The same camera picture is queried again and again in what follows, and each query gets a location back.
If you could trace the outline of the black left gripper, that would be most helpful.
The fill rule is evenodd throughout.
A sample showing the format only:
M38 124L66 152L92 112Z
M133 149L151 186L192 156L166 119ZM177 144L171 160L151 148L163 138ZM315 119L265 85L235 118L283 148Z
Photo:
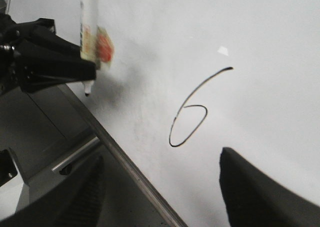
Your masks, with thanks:
M10 15L0 14L1 95L18 86L23 92L34 93L96 79L96 64L82 59L80 47L55 32L53 19L16 23Z

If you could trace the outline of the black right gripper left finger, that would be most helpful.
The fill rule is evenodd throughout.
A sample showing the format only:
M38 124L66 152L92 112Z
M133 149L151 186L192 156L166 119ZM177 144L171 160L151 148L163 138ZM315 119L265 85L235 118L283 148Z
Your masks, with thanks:
M1 221L2 227L95 227L105 198L105 165L93 157L47 194Z

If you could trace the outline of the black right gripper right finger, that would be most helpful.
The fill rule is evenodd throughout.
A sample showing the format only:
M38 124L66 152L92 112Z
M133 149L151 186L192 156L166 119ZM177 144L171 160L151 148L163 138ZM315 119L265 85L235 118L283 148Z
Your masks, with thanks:
M232 227L318 227L320 208L265 175L230 147L219 184Z

